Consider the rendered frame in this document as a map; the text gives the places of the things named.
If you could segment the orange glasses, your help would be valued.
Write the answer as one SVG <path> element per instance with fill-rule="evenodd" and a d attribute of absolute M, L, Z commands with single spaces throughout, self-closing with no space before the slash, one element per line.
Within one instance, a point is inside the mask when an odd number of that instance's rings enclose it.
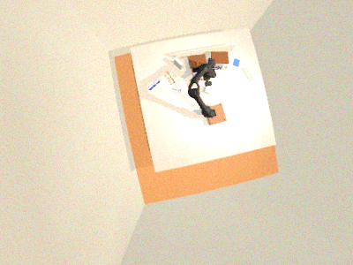
<path fill-rule="evenodd" d="M 167 72 L 167 71 L 166 71 Z M 165 75 L 165 77 L 168 79 L 168 78 L 171 78 L 170 80 L 169 80 L 169 83 L 170 83 L 170 85 L 172 85 L 173 83 L 176 83 L 173 79 L 172 79 L 172 77 L 169 75 L 169 73 L 167 72 L 167 74 Z"/>

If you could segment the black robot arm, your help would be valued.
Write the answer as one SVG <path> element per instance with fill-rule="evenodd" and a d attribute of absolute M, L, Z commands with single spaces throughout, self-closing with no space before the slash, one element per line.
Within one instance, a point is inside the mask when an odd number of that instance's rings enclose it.
<path fill-rule="evenodd" d="M 200 87 L 199 87 L 199 80 L 201 79 L 201 77 L 204 75 L 204 73 L 207 76 L 210 76 L 209 79 L 211 78 L 215 78 L 216 76 L 216 72 L 214 69 L 214 63 L 215 60 L 212 59 L 211 57 L 208 58 L 207 64 L 202 64 L 199 68 L 199 70 L 197 71 L 197 73 L 194 75 L 194 78 L 191 78 L 191 83 L 188 86 L 188 95 L 195 99 L 196 102 L 198 103 L 198 105 L 200 106 L 200 108 L 202 109 L 202 114 L 204 117 L 211 117 L 213 118 L 214 116 L 216 116 L 215 114 L 215 110 L 211 109 L 210 106 L 207 106 L 205 104 L 205 102 L 203 101 L 203 99 L 200 97 Z M 197 84 L 197 88 L 192 88 L 193 84 L 196 83 Z"/>

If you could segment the beige flat panel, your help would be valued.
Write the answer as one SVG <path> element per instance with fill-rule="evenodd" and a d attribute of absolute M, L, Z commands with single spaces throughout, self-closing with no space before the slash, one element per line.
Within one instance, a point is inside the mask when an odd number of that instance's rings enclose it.
<path fill-rule="evenodd" d="M 211 48 L 206 48 L 206 49 L 195 49 L 195 50 L 190 50 L 190 51 L 183 51 L 183 52 L 178 52 L 176 53 L 176 57 L 180 58 L 187 58 L 189 56 L 194 56 L 194 55 L 199 55 L 199 54 L 211 54 L 211 51 L 232 51 L 232 49 L 236 46 L 236 44 L 230 44 L 230 45 L 222 45 L 222 46 L 214 46 Z"/>

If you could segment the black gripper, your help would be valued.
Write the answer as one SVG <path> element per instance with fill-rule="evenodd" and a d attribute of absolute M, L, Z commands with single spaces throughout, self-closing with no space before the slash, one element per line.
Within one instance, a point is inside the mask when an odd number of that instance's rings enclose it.
<path fill-rule="evenodd" d="M 209 81 L 210 76 L 207 76 L 205 73 L 203 75 L 203 80 L 205 81 L 205 87 L 212 86 L 212 81 Z"/>

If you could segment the blue flat rectangular slab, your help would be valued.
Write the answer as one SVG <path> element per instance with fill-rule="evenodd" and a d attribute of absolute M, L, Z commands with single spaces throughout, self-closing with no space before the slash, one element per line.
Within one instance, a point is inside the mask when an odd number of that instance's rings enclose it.
<path fill-rule="evenodd" d="M 238 67 L 239 66 L 239 61 L 240 60 L 235 59 L 233 65 Z"/>

